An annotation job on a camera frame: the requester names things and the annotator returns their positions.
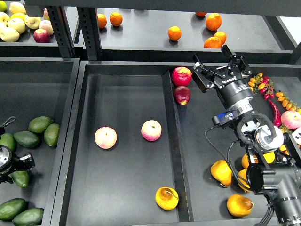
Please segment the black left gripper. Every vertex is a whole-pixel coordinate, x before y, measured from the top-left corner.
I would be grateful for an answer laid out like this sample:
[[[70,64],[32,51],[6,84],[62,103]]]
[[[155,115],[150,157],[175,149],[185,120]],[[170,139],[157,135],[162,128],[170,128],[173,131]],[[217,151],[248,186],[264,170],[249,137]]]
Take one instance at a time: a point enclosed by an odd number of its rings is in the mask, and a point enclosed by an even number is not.
[[[27,153],[23,157],[16,156],[14,153],[0,154],[0,182],[13,183],[9,176],[15,171],[28,171],[35,167],[35,161],[31,153]]]

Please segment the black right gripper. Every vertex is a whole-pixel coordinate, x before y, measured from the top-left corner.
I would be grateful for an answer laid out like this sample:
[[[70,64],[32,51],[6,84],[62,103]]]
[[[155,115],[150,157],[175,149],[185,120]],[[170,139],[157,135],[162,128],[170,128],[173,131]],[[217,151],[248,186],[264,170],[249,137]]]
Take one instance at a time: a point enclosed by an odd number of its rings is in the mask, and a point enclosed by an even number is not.
[[[250,101],[253,99],[253,92],[243,79],[252,75],[251,67],[243,55],[232,53],[227,45],[223,45],[221,51],[228,59],[228,66],[220,68],[221,71],[205,66],[197,53],[193,55],[193,80],[203,93],[216,87],[217,95],[226,110],[252,110]]]

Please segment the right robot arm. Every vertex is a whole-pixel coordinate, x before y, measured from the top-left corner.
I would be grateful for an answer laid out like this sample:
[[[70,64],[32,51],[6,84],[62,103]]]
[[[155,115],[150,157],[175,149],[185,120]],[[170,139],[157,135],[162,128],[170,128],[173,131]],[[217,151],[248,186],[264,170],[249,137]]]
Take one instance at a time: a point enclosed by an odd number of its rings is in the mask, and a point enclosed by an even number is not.
[[[249,165],[246,178],[234,172],[237,182],[255,194],[264,195],[268,209],[261,225],[276,215],[282,226],[301,223],[301,152],[293,135],[282,133],[264,114],[256,112],[250,102],[254,93],[245,78],[252,74],[244,56],[222,46],[228,64],[220,68],[205,66],[193,56],[193,80],[202,92],[214,88],[225,112],[212,118],[214,128],[233,129],[237,141],[245,148]]]

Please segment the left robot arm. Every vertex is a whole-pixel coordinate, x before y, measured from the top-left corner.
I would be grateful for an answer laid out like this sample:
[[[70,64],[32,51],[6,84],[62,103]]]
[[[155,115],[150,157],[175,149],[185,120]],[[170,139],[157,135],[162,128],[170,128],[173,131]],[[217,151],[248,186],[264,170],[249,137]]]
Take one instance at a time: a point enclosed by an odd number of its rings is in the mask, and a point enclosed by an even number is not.
[[[15,171],[29,171],[35,167],[35,161],[31,153],[23,157],[14,154],[6,145],[0,146],[0,182],[13,184],[10,174]]]

